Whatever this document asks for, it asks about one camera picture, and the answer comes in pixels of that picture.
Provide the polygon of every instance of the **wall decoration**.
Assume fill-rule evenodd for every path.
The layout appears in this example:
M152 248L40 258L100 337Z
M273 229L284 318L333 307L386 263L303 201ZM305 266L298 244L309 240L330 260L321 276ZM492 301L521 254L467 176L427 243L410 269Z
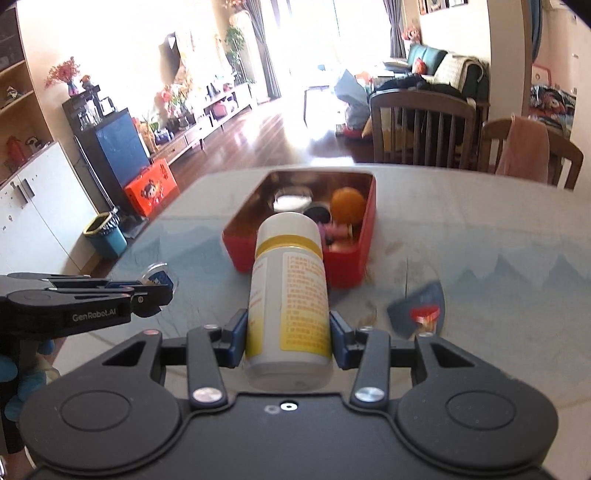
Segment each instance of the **wall decoration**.
M421 12L421 15L427 15L427 1L428 0L418 0L418 10Z
M445 8L447 6L445 1L446 0L427 0L429 13L437 12L438 10Z

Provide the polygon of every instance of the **white jar lid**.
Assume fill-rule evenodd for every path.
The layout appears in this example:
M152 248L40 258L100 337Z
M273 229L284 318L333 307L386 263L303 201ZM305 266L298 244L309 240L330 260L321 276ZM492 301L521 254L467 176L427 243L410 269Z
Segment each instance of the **white jar lid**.
M322 240L314 220L301 213L276 213L259 227L256 237L256 250L270 238L280 235L297 235L314 242L322 252Z

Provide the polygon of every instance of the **trash bin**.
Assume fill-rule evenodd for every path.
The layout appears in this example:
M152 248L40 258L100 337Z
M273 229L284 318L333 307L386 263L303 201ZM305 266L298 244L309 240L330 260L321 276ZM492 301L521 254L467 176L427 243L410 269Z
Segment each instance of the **trash bin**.
M119 217L112 212L97 215L84 229L84 236L102 258L109 260L116 260L127 248L127 241L119 230Z

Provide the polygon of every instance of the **human hand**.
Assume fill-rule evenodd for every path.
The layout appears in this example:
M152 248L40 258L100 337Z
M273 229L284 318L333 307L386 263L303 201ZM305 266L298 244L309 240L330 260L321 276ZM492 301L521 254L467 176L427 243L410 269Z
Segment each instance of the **human hand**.
M52 353L53 348L53 340L49 340L43 342L37 351L42 355L49 355ZM0 383L10 382L11 380L14 380L17 375L17 365L7 356L0 355ZM17 394L8 401L6 408L4 409L6 418L10 421L18 421L24 403L35 390L45 385L46 381L46 374L43 371L32 370L23 375L18 384Z

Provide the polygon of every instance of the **red bottle cap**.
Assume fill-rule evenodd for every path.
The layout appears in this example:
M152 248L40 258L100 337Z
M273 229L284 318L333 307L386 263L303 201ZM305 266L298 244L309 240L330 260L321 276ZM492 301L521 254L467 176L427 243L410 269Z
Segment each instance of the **red bottle cap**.
M441 315L441 309L437 305L423 305L410 311L411 318L421 325L436 322Z

